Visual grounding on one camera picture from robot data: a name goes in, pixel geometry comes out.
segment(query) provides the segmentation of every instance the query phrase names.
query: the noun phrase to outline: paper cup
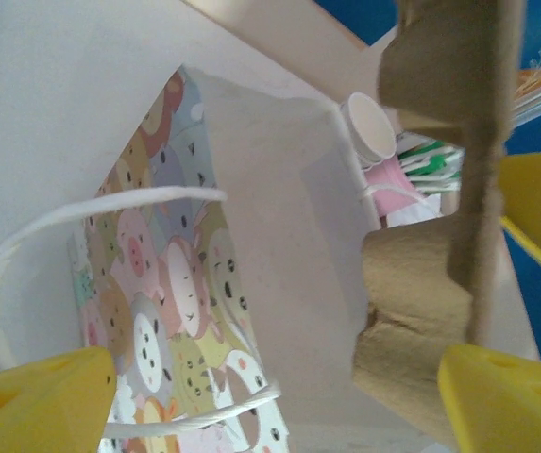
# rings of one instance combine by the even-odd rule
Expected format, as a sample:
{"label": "paper cup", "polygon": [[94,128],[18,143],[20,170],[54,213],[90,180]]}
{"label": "paper cup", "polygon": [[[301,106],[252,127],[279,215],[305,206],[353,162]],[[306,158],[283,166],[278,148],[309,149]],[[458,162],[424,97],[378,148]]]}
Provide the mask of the paper cup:
{"label": "paper cup", "polygon": [[368,169],[396,153],[396,134],[381,106],[366,94],[353,93],[342,104],[361,165]]}

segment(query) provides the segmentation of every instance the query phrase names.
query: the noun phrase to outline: white surface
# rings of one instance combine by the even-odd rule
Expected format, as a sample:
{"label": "white surface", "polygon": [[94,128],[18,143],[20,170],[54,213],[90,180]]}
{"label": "white surface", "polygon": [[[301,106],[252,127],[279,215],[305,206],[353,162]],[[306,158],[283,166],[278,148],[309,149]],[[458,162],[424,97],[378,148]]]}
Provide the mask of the white surface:
{"label": "white surface", "polygon": [[340,103],[372,91],[369,74],[349,80],[366,44],[313,0],[184,1]]}
{"label": "white surface", "polygon": [[387,214],[387,225],[389,227],[398,227],[399,225],[416,224],[424,220],[434,219],[436,217],[434,213],[440,212],[440,195],[428,196],[426,201],[433,208],[433,211],[422,203],[413,203],[406,208]]}
{"label": "white surface", "polygon": [[[182,62],[253,89],[244,103],[242,90],[203,87],[256,337],[299,451],[429,445],[350,382],[366,221],[325,107],[277,99],[323,96],[178,0],[0,0],[0,242],[91,197]],[[24,360],[80,344],[69,229],[34,239],[10,266],[4,327]]]}

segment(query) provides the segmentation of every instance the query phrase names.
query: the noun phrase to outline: blue wall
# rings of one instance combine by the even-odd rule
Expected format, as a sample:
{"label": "blue wall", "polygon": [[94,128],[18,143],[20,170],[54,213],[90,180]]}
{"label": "blue wall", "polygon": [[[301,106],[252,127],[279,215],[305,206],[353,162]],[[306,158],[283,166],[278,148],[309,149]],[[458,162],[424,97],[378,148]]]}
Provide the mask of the blue wall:
{"label": "blue wall", "polygon": [[396,25],[394,0],[316,0],[316,3],[369,45]]}

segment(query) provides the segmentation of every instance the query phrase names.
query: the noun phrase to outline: cartoon animal face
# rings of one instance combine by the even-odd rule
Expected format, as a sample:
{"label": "cartoon animal face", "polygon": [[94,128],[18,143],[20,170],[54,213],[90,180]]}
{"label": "cartoon animal face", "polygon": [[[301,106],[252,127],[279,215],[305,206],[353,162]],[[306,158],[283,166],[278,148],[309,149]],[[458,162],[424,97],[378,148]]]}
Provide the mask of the cartoon animal face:
{"label": "cartoon animal face", "polygon": [[117,244],[126,257],[116,260],[110,273],[131,299],[137,291],[149,297],[161,292],[159,266],[155,247],[142,214],[136,209],[124,210],[117,221]]}
{"label": "cartoon animal face", "polygon": [[111,263],[107,262],[102,238],[98,233],[88,235],[88,258],[92,266],[94,287],[100,293],[108,287],[107,278]]}
{"label": "cartoon animal face", "polygon": [[213,322],[205,333],[194,340],[205,357],[207,366],[222,369],[228,353],[234,346],[228,341],[226,332],[220,323]]}
{"label": "cartoon animal face", "polygon": [[139,131],[136,131],[115,163],[115,172],[122,191],[150,187],[148,156]]}
{"label": "cartoon animal face", "polygon": [[[121,191],[121,186],[119,185],[119,180],[117,178],[117,172],[115,170],[115,167],[113,166],[110,169],[109,174],[104,179],[104,182],[98,189],[98,191],[95,194],[95,197],[104,196],[104,195],[110,195],[112,193],[117,193]],[[85,226],[86,226],[86,234],[95,233],[97,230],[97,222],[98,219],[103,216],[111,216],[113,219],[116,217],[114,212],[108,212],[103,214],[96,214],[88,217],[85,219]]]}
{"label": "cartoon animal face", "polygon": [[96,231],[102,238],[104,247],[105,261],[113,263],[115,259],[123,261],[123,251],[117,243],[117,218],[112,212],[100,214],[96,220]]}
{"label": "cartoon animal face", "polygon": [[161,259],[159,259],[159,283],[161,284],[164,297],[155,297],[153,298],[153,302],[161,316],[161,322],[165,327],[165,333],[169,339],[182,329],[182,319],[180,318],[174,293],[169,283],[167,264]]}
{"label": "cartoon animal face", "polygon": [[181,75],[174,73],[151,110],[144,116],[140,131],[149,157],[157,154],[167,142],[172,128],[172,117],[182,100],[183,89],[184,81]]}
{"label": "cartoon animal face", "polygon": [[109,287],[100,293],[100,315],[108,335],[108,349],[116,357],[132,345],[133,324],[129,305],[121,288],[109,277]]}
{"label": "cartoon animal face", "polygon": [[164,327],[153,302],[143,293],[136,293],[132,303],[134,314],[134,354],[144,395],[155,396],[167,404],[173,389],[172,357]]}
{"label": "cartoon animal face", "polygon": [[190,416],[213,411],[210,372],[198,346],[187,333],[171,338],[169,348],[174,357],[174,378],[183,409]]}
{"label": "cartoon animal face", "polygon": [[200,338],[208,325],[214,324],[200,259],[193,246],[179,237],[172,239],[163,256],[183,328],[192,337]]}
{"label": "cartoon animal face", "polygon": [[[136,418],[138,423],[166,423],[171,422],[173,414],[166,409],[156,398],[147,398],[144,408]],[[147,453],[179,453],[178,437],[147,437],[142,439]]]}
{"label": "cartoon animal face", "polygon": [[[255,394],[268,385],[261,367],[249,354],[234,350],[228,355],[227,368],[234,372],[245,385],[249,394]],[[259,429],[258,440],[253,443],[251,451],[255,453],[268,453],[288,451],[287,429],[276,402],[270,401],[259,406],[255,413]]]}
{"label": "cartoon animal face", "polygon": [[93,280],[90,266],[74,272],[73,288],[75,290],[77,306],[83,307],[87,300],[93,297]]}
{"label": "cartoon animal face", "polygon": [[[169,144],[178,155],[186,186],[214,187],[215,175],[207,131],[203,124],[201,95],[190,76],[182,69],[179,73],[184,80],[184,97],[174,115]],[[191,200],[191,203],[196,217],[203,201]]]}
{"label": "cartoon animal face", "polygon": [[[171,146],[167,144],[163,146],[159,153],[150,159],[149,164],[155,187],[186,184],[178,156]],[[159,203],[155,205],[154,211],[167,239],[177,235],[189,243],[193,242],[194,212],[190,199],[183,198]]]}
{"label": "cartoon animal face", "polygon": [[[169,145],[176,152],[184,173],[187,187],[215,187],[215,175],[205,125],[197,124],[170,139]],[[197,216],[204,202],[191,200],[193,215]]]}
{"label": "cartoon animal face", "polygon": [[[242,332],[244,332],[249,342],[255,344],[249,305],[243,294],[234,247],[227,229],[218,228],[212,233],[206,262],[211,294],[218,299],[217,303],[212,303],[214,315],[230,326],[232,332],[239,339],[239,343],[243,337]],[[240,328],[233,325],[231,317],[226,311],[226,306],[236,318]]]}
{"label": "cartoon animal face", "polygon": [[85,345],[108,347],[107,330],[98,305],[99,300],[95,297],[88,299],[80,309]]}

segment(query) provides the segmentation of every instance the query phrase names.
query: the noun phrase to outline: cartoon pig print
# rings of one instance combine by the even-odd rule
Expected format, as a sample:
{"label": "cartoon pig print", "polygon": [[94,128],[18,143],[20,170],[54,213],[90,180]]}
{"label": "cartoon pig print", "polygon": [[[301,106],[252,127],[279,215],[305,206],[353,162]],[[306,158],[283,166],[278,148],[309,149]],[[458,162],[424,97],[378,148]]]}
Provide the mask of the cartoon pig print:
{"label": "cartoon pig print", "polygon": [[[159,153],[150,159],[149,165],[155,187],[186,185],[178,156],[171,146],[164,145]],[[154,212],[167,239],[177,235],[190,243],[193,242],[194,212],[189,198],[156,204]]]}
{"label": "cartoon pig print", "polygon": [[123,250],[117,243],[117,216],[114,212],[101,214],[96,220],[96,232],[102,239],[105,262],[113,263],[115,259],[123,262]]}
{"label": "cartoon pig print", "polygon": [[133,322],[123,291],[113,277],[108,278],[108,284],[99,295],[100,315],[108,335],[107,348],[117,363],[120,356],[132,351]]}
{"label": "cartoon pig print", "polygon": [[[236,335],[239,344],[255,345],[249,305],[243,294],[234,246],[227,229],[218,228],[212,233],[206,261],[211,293],[216,298],[215,303],[212,301],[214,315],[226,322],[232,333]],[[239,323],[240,328],[232,323],[232,317],[228,314],[227,307]],[[243,341],[243,334],[247,337],[248,342]]]}
{"label": "cartoon pig print", "polygon": [[139,131],[136,131],[121,153],[115,163],[115,171],[122,191],[150,187],[148,156]]}
{"label": "cartoon pig print", "polygon": [[169,349],[174,357],[174,381],[182,409],[189,416],[213,411],[211,370],[194,339],[179,333],[171,338]]}
{"label": "cartoon pig print", "polygon": [[222,334],[211,316],[207,283],[196,249],[176,236],[167,245],[163,260],[167,266],[169,285],[183,330],[197,339],[201,338],[209,327],[213,329],[218,340],[223,341]]}
{"label": "cartoon pig print", "polygon": [[73,289],[75,290],[78,307],[83,307],[86,301],[93,297],[93,280],[90,266],[74,272]]}
{"label": "cartoon pig print", "polygon": [[148,297],[162,296],[159,266],[146,219],[136,209],[124,210],[117,222],[117,243],[125,257],[116,260],[110,274],[117,279],[128,300],[137,291]]}
{"label": "cartoon pig print", "polygon": [[200,338],[194,339],[194,342],[205,356],[205,361],[210,368],[224,371],[224,362],[233,346],[228,342],[225,332],[221,330],[219,324],[213,323],[211,326],[217,326],[221,335],[218,335],[214,328],[208,328]]}
{"label": "cartoon pig print", "polygon": [[172,117],[182,102],[183,90],[184,80],[179,73],[174,73],[144,116],[139,130],[148,157],[157,154],[167,142],[172,128]]}
{"label": "cartoon pig print", "polygon": [[[227,358],[227,368],[234,372],[240,383],[243,383],[249,395],[259,392],[268,385],[263,371],[253,357],[244,351],[234,350]],[[251,411],[257,417],[259,428],[257,442],[251,442],[253,453],[288,452],[287,437],[289,430],[284,423],[279,407],[270,401]]]}
{"label": "cartoon pig print", "polygon": [[[119,180],[117,178],[117,172],[115,171],[115,167],[113,166],[110,169],[110,172],[107,175],[107,177],[105,178],[104,182],[102,183],[102,185],[100,186],[100,188],[96,192],[95,198],[98,198],[98,197],[104,196],[104,195],[110,195],[112,193],[118,193],[120,191],[121,191],[121,186],[119,185]],[[92,215],[92,216],[88,217],[87,219],[85,219],[85,221],[84,221],[85,227],[86,227],[85,228],[86,235],[96,232],[98,219],[101,216],[105,216],[105,215],[106,216],[111,216],[113,218],[113,220],[116,220],[116,215],[115,215],[114,212],[107,212],[107,213],[103,213],[103,214]]]}
{"label": "cartoon pig print", "polygon": [[167,264],[159,259],[159,282],[164,297],[155,297],[153,302],[157,306],[157,311],[161,316],[161,322],[165,327],[167,338],[171,338],[182,330],[182,320],[179,315],[178,306],[174,299],[171,284],[169,283],[169,272]]}
{"label": "cartoon pig print", "polygon": [[99,303],[97,297],[88,299],[79,310],[86,346],[108,347],[107,331],[98,308]]}
{"label": "cartoon pig print", "polygon": [[[249,322],[248,305],[246,303],[246,299],[240,291],[241,284],[238,280],[236,280],[238,278],[236,263],[234,263],[235,267],[232,274],[237,275],[232,276],[230,279],[230,281],[233,279],[236,281],[233,283],[228,283],[230,294],[233,295],[231,299],[226,298],[225,294],[226,281],[228,280],[221,278],[221,276],[226,273],[228,261],[230,259],[234,260],[234,251],[231,245],[232,242],[230,241],[229,237],[225,237],[226,233],[220,233],[220,235],[216,235],[214,237],[214,233],[218,230],[228,231],[228,224],[226,222],[226,218],[224,217],[224,212],[222,212],[220,203],[208,203],[205,205],[205,212],[205,217],[203,217],[201,222],[197,225],[201,238],[197,246],[197,253],[205,264],[205,277],[210,291],[211,313],[217,326],[226,338],[228,352],[231,349],[247,350],[248,347],[245,345],[250,344],[253,346],[255,344],[255,339],[252,337],[253,332],[250,329],[248,329],[246,332],[251,335],[249,342],[247,342],[243,336],[243,332],[245,331],[244,326],[248,327],[251,323]],[[225,269],[220,269],[216,274],[216,270],[219,267],[224,267]],[[243,307],[241,306],[241,297],[245,299],[243,307],[246,307],[247,310],[243,310]],[[227,305],[228,300],[232,300],[232,304],[229,306]],[[230,316],[228,313],[228,309],[231,309],[231,313],[234,314],[235,318],[241,318],[243,320],[237,321],[240,323],[241,328],[237,328],[233,322],[232,316]],[[225,351],[221,351],[215,347],[215,356],[212,356],[210,350],[208,350],[203,344],[200,344],[199,347],[201,347],[201,350],[204,350],[207,362],[211,367],[215,367],[213,357],[216,357],[218,360],[221,359],[223,362],[228,354],[228,352],[225,354]]]}
{"label": "cartoon pig print", "polygon": [[94,289],[100,293],[109,287],[112,262],[107,261],[103,238],[97,231],[88,234],[88,259],[92,266]]}
{"label": "cartoon pig print", "polygon": [[[212,188],[216,186],[211,150],[204,124],[197,124],[170,139],[169,146],[178,156],[187,187]],[[196,217],[204,204],[203,200],[191,200],[193,216]]]}
{"label": "cartoon pig print", "polygon": [[167,336],[155,306],[145,294],[136,293],[131,304],[134,316],[134,355],[137,380],[145,398],[154,396],[162,405],[169,404],[174,388],[172,355]]}

